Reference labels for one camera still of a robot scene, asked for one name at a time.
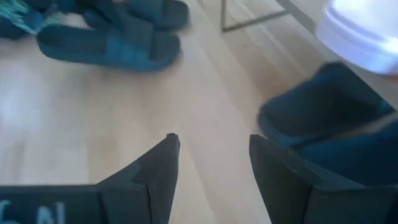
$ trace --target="metal stand leg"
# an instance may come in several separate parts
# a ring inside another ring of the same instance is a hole
[[[222,32],[231,32],[237,29],[242,29],[247,26],[251,26],[254,24],[258,24],[260,22],[267,22],[273,19],[277,19],[279,17],[287,15],[289,12],[286,10],[280,11],[280,12],[275,12],[272,14],[268,14],[265,16],[261,16],[246,22],[239,22],[235,25],[227,27],[225,24],[225,18],[226,18],[226,0],[221,0],[221,31]]]

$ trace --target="light wood floor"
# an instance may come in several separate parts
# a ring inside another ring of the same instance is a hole
[[[249,161],[258,108],[325,61],[287,16],[220,33],[220,2],[186,0],[192,24],[163,72],[139,75],[0,43],[0,184],[95,183],[169,132],[180,136],[170,223],[270,223]],[[229,0],[228,22],[280,9]]]

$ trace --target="wooden floor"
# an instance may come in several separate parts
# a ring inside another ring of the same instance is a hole
[[[258,108],[324,62],[286,16],[228,34],[220,2],[186,0],[182,53],[156,74],[44,57],[34,39],[0,43],[0,184],[95,183],[169,132],[180,136],[170,223],[270,223],[249,161]],[[233,24],[280,6],[228,0]]]

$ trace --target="white object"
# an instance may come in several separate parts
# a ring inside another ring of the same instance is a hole
[[[343,59],[398,75],[398,0],[330,0],[316,36]]]

